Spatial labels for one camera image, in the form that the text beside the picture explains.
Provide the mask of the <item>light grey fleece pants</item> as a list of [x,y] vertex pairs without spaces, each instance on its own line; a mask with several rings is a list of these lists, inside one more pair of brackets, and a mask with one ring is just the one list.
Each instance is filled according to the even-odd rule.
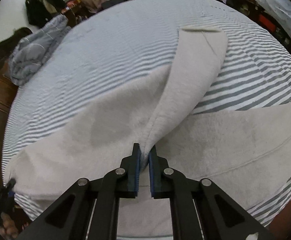
[[118,233],[172,233],[167,200],[150,196],[149,152],[188,178],[209,178],[250,209],[291,178],[291,102],[245,111],[194,114],[221,70],[228,37],[221,29],[184,27],[172,64],[97,96],[68,124],[26,146],[5,168],[18,194],[42,205],[77,179],[98,179],[141,148],[137,199],[120,204]]

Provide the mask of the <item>grey white striped bed sheet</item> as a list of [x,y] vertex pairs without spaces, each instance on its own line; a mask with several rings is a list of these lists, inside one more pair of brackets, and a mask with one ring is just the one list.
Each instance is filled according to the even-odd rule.
[[195,113],[247,110],[291,100],[291,55],[265,29],[215,0],[132,0],[77,25],[18,90],[3,165],[62,128],[92,99],[172,62],[178,29],[206,24],[229,39],[221,73]]

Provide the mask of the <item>grey folded quilt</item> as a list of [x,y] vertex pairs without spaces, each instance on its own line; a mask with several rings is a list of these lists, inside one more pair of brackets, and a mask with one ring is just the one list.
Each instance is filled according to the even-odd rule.
[[20,39],[8,59],[12,83],[25,85],[50,59],[70,30],[67,17],[57,15],[43,28]]

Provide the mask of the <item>dark hanging clothes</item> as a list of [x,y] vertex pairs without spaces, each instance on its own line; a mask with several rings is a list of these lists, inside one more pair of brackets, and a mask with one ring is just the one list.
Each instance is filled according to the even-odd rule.
[[[64,0],[45,1],[52,5],[56,9],[56,12],[61,12],[66,7]],[[41,0],[26,0],[25,5],[27,18],[30,25],[42,28],[53,18],[52,14],[47,10]]]

